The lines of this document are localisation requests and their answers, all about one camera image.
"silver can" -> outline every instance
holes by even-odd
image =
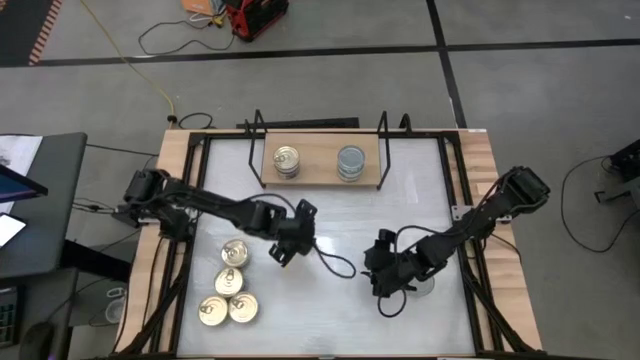
[[[198,306],[198,317],[207,326],[219,325],[227,317],[227,300],[221,296],[210,296]]]
[[[222,260],[231,267],[240,268],[249,261],[249,250],[244,241],[235,239],[222,247]]]
[[[238,293],[229,300],[229,316],[239,323],[253,320],[258,313],[258,300],[248,292]]]
[[[300,172],[300,155],[291,146],[283,146],[273,153],[273,166],[282,179],[293,179]]]
[[[223,297],[232,297],[237,294],[242,290],[243,284],[242,273],[236,268],[224,268],[216,275],[216,291]]]
[[[357,181],[364,172],[364,151],[347,145],[338,152],[338,177],[344,182]]]

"gray floor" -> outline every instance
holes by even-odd
[[[88,0],[125,55],[142,51],[137,36],[157,21],[187,16],[172,0]],[[449,44],[637,38],[637,1],[437,0]],[[292,0],[290,12],[251,44],[228,51],[386,45],[432,45],[422,0]],[[198,34],[212,45],[228,33]],[[162,51],[193,38],[177,28],[150,36]],[[184,53],[201,53],[189,47]],[[43,58],[114,57],[77,0],[63,3]],[[640,222],[603,255],[573,244],[559,217],[564,173],[611,153],[640,135],[640,48],[608,47],[452,53],[469,127],[487,128],[501,171],[531,166],[551,186],[552,200],[515,222],[516,239],[546,350],[562,355],[636,359],[640,343]],[[267,121],[358,116],[373,126],[382,110],[393,124],[403,112],[414,126],[455,127],[437,54],[353,55],[224,60],[139,66],[174,98],[179,115],[206,111],[233,127],[260,108]],[[2,132],[84,131],[97,144],[157,152],[167,124],[162,99],[124,65],[0,69]],[[145,156],[87,149],[78,196],[116,204]],[[598,163],[576,172],[566,211],[578,236],[602,247],[632,210],[626,200],[603,206],[592,192],[616,180]],[[108,217],[74,214],[69,237],[104,246],[130,232]],[[134,241],[113,249],[130,257]],[[81,281],[90,281],[88,277]],[[80,297],[77,324],[100,310],[105,283]],[[114,327],[75,328],[70,359],[104,355]]]

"red equipment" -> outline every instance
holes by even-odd
[[[289,0],[223,0],[233,33],[250,42],[287,12]]]

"monitor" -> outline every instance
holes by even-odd
[[[46,187],[0,165],[0,203],[46,196],[48,192]]]

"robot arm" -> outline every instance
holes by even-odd
[[[251,236],[277,241],[269,254],[283,267],[296,253],[307,255],[316,241],[317,209],[306,200],[300,201],[293,218],[287,218],[287,209],[282,206],[251,198],[232,200],[186,185],[162,170],[136,171],[124,200],[127,204],[120,210],[129,220],[156,218],[161,236],[174,241],[193,239],[195,226],[185,208],[229,220]]]
[[[501,217],[515,218],[534,212],[546,203],[550,191],[525,167],[511,169],[498,179],[492,190],[494,188],[493,195],[485,196],[476,209],[467,212],[450,229],[423,237],[397,256],[390,251],[397,235],[381,229],[374,246],[365,251],[365,267],[370,272],[373,295],[389,297],[398,290],[410,289],[408,284],[414,278],[427,280],[447,265],[447,259],[460,244],[488,237]]]

